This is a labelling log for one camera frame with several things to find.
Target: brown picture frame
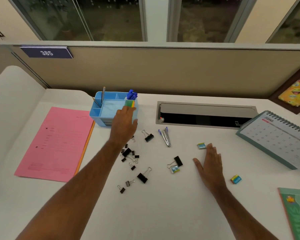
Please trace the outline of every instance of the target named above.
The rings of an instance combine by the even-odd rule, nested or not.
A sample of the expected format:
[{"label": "brown picture frame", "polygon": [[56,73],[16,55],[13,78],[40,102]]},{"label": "brown picture frame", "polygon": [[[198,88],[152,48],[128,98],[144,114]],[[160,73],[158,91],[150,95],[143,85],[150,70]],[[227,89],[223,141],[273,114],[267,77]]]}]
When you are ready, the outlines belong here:
[{"label": "brown picture frame", "polygon": [[286,91],[288,88],[290,88],[295,82],[297,82],[300,79],[300,69],[297,70],[296,73],[294,73],[283,85],[280,86],[268,99],[281,107],[288,109],[292,113],[295,113],[296,115],[300,113],[300,106],[292,106],[282,100],[280,100],[278,97]]}]

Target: blue desk organizer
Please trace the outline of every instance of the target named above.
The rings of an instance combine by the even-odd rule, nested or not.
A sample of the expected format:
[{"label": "blue desk organizer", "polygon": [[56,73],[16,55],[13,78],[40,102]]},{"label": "blue desk organizer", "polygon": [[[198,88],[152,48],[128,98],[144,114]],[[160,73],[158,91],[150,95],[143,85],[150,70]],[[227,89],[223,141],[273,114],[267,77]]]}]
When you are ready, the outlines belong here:
[{"label": "blue desk organizer", "polygon": [[[94,97],[98,104],[101,105],[101,94],[102,92],[97,92]],[[99,125],[99,126],[111,126],[112,120],[117,113],[118,109],[122,109],[125,103],[125,97],[127,92],[105,92],[104,100],[101,108],[93,101],[92,107],[90,110],[90,117]],[[132,121],[137,118],[138,115],[138,98],[135,100],[134,106],[136,110],[133,112]]]}]

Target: hand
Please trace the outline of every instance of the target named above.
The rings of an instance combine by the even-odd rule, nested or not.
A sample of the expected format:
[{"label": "hand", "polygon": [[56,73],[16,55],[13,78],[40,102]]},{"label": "hand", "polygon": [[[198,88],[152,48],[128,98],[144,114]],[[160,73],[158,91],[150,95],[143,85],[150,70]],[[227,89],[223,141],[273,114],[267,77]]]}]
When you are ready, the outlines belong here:
[{"label": "hand", "polygon": [[117,110],[112,121],[109,141],[118,143],[123,147],[132,138],[138,125],[137,119],[132,123],[132,115],[135,110],[136,108],[128,106]]},{"label": "hand", "polygon": [[207,153],[203,166],[197,158],[194,158],[193,161],[197,166],[204,185],[212,194],[227,188],[222,173],[221,154],[217,154],[217,149],[211,143],[207,145]]}]

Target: window pane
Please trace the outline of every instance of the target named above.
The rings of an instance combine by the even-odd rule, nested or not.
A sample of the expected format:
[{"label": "window pane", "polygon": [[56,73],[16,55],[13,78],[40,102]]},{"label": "window pane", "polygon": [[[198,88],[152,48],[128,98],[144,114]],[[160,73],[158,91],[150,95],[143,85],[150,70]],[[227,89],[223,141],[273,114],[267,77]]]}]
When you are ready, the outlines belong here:
[{"label": "window pane", "polygon": [[178,42],[222,43],[242,0],[182,0]]},{"label": "window pane", "polygon": [[72,0],[12,1],[43,40],[90,40]]},{"label": "window pane", "polygon": [[269,43],[300,44],[300,2],[289,14]]},{"label": "window pane", "polygon": [[94,41],[142,41],[139,0],[76,0]]}]

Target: pink folder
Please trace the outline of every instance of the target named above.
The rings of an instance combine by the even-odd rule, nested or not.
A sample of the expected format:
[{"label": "pink folder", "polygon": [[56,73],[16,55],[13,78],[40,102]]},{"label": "pink folder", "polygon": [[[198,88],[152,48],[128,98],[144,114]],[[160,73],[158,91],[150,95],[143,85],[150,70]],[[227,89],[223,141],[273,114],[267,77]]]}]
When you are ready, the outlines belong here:
[{"label": "pink folder", "polygon": [[89,111],[51,107],[14,175],[69,181],[92,126]]}]

